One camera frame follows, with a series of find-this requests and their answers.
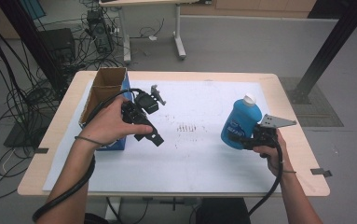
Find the cardboard box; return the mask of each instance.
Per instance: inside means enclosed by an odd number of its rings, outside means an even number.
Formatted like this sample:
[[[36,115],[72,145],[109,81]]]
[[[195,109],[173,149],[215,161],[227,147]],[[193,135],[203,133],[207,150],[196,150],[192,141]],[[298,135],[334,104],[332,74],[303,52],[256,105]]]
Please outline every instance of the cardboard box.
[[[91,85],[88,100],[79,119],[79,125],[82,128],[84,127],[89,114],[100,102],[117,94],[121,90],[129,88],[130,82],[126,68],[100,68],[94,78],[93,84]],[[129,100],[132,100],[130,92],[125,92],[123,95]],[[104,146],[98,150],[123,150],[125,148],[125,144],[126,137],[117,140],[117,142],[113,145]]]

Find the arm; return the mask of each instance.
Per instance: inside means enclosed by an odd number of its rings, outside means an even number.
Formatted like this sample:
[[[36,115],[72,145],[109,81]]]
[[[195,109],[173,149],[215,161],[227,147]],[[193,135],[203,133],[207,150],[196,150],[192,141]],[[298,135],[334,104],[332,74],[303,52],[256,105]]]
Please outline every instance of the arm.
[[[278,142],[281,145],[284,160],[283,170],[293,171],[294,169],[286,150],[286,143],[283,140],[280,131],[278,131]],[[270,169],[271,173],[274,175],[278,173],[278,155],[275,148],[254,147],[254,152],[268,154],[268,169]],[[304,193],[295,173],[283,172],[280,184],[283,203],[285,204],[289,223],[322,223]]]
[[[152,127],[147,125],[133,125],[122,121],[121,105],[123,97],[116,100],[86,126],[79,136],[100,142],[112,143],[132,133],[151,133]],[[94,151],[100,145],[77,139],[74,141],[62,172],[56,181],[48,202],[71,188],[87,172]],[[83,186],[74,195],[46,212],[37,223],[83,223],[85,218],[88,184]]]

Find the person's left hand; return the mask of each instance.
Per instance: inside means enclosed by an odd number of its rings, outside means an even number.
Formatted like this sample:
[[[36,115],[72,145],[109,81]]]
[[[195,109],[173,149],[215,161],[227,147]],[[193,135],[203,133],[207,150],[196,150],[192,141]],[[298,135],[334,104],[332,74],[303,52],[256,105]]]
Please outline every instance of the person's left hand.
[[[128,134],[146,134],[152,132],[152,127],[143,124],[129,124],[122,120],[121,107],[128,101],[118,96],[112,104],[102,109],[96,117],[82,130],[80,136],[110,144]]]

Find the wooden table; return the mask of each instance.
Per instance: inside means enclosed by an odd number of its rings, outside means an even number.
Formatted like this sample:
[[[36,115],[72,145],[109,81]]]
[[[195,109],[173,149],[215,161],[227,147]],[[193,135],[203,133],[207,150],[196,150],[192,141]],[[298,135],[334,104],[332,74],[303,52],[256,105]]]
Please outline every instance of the wooden table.
[[[181,7],[183,3],[194,3],[199,0],[116,0],[112,2],[102,3],[100,1],[101,7],[114,7],[117,9],[119,20],[120,20],[120,29],[122,32],[123,38],[123,59],[125,64],[131,62],[130,56],[130,37],[127,34],[126,22],[125,22],[125,13],[124,7],[132,6],[143,6],[143,5],[175,5],[175,31],[173,32],[173,37],[175,40],[175,45],[178,49],[178,55],[183,60],[186,57],[184,45],[181,40]]]
[[[51,122],[44,139],[39,147],[48,148],[46,154],[35,154],[34,158],[22,179],[18,193],[21,195],[48,195],[43,191],[43,185],[48,176],[56,149],[62,140],[72,114],[82,98],[84,90],[90,80],[96,75],[94,71],[78,72],[62,103]],[[228,81],[228,82],[258,82],[268,103],[270,114],[276,117],[297,120],[295,113],[285,95],[278,78],[273,74],[248,73],[194,73],[194,72],[138,72],[129,71],[130,80],[177,80],[177,81]],[[287,142],[288,153],[297,177],[308,196],[327,196],[330,189],[323,175],[313,175],[310,169],[319,168],[306,136],[300,125],[285,127],[281,132]],[[90,195],[115,196],[114,193],[90,192]],[[223,192],[208,194],[224,196]],[[256,196],[242,192],[240,196]]]

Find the dark pants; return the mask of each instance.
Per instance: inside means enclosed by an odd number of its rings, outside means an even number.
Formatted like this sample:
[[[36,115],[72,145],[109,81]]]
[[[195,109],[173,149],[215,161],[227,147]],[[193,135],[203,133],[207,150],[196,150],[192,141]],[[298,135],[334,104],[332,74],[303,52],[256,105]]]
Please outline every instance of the dark pants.
[[[205,198],[196,212],[196,224],[251,224],[242,198]]]

